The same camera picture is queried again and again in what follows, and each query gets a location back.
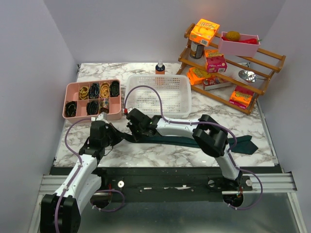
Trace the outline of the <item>dark green tie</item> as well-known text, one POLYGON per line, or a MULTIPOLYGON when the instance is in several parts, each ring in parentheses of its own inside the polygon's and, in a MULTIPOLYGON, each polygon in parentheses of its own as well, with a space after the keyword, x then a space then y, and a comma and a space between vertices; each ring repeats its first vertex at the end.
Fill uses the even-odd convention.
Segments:
MULTIPOLYGON (((182 136, 154 136, 154 137, 141 137, 136 140, 131 134, 122 133, 124 140, 131 143, 146 143, 146 144, 165 144, 165 145, 175 145, 184 146, 190 148, 199 148, 199 145, 194 139, 190 139, 182 136)), ((257 150, 258 147, 251 141, 252 136, 245 135, 237 137, 237 143, 232 152, 252 155, 257 150)))

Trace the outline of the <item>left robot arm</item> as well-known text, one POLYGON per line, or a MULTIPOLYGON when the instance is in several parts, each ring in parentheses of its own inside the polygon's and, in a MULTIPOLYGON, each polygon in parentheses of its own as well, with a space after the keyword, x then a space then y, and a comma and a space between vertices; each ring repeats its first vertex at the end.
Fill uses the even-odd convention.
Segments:
POLYGON ((121 141, 107 120, 93 120, 90 134, 79 152, 77 162, 65 181, 53 194, 41 201, 39 229, 42 233, 76 233, 81 214, 93 194, 107 188, 108 180, 93 172, 104 156, 105 148, 121 141))

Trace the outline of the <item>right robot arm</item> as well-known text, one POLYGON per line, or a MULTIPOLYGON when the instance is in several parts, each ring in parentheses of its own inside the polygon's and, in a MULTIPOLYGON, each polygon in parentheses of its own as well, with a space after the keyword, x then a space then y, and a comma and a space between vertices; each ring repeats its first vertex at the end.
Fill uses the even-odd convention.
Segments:
POLYGON ((242 172, 230 154, 228 130, 210 116, 202 115, 195 121, 150 118, 136 108, 124 111, 132 133, 126 137, 128 141, 200 148, 216 159, 227 189, 235 190, 241 185, 242 172))

